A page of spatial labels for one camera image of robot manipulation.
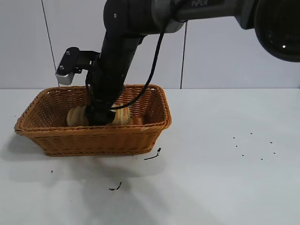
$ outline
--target wicker basket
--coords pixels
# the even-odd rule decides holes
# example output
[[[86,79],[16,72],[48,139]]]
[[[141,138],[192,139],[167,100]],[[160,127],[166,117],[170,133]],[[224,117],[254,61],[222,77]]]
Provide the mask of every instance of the wicker basket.
[[[129,102],[142,88],[127,85],[117,103]],[[133,155],[151,151],[160,133],[171,124],[164,91],[155,85],[131,106],[127,125],[66,127],[68,111],[88,104],[85,87],[46,89],[18,119],[15,131],[40,145],[48,156]]]

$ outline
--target table surface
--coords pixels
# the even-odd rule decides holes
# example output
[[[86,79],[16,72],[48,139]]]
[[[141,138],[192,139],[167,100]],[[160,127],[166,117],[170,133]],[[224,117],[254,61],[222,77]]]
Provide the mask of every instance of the table surface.
[[[47,157],[14,134],[39,91],[0,90],[0,224],[300,223],[300,90],[166,90],[171,127],[130,157]]]

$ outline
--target black robotic arm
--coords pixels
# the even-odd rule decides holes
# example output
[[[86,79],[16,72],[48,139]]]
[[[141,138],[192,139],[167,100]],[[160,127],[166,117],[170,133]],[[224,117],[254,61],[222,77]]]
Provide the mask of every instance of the black robotic arm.
[[[86,116],[90,125],[105,125],[114,118],[110,109],[123,91],[131,61],[145,36],[160,34],[144,89],[154,74],[164,33],[178,31],[187,20],[222,16],[235,16],[244,29],[255,28],[262,46],[275,57],[300,61],[298,0],[107,0],[101,53],[67,49],[56,76],[60,83],[70,84],[75,73],[88,70],[91,105]]]

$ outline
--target bread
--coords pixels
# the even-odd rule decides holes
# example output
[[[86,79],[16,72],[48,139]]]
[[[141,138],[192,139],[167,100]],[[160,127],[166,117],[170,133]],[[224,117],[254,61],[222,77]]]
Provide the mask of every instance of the bread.
[[[113,107],[122,106],[123,104],[114,104]],[[67,114],[68,127],[88,126],[89,121],[85,117],[86,105],[80,105],[78,107],[70,109]],[[130,121],[129,107],[112,110],[116,112],[115,118],[111,125],[125,125]]]

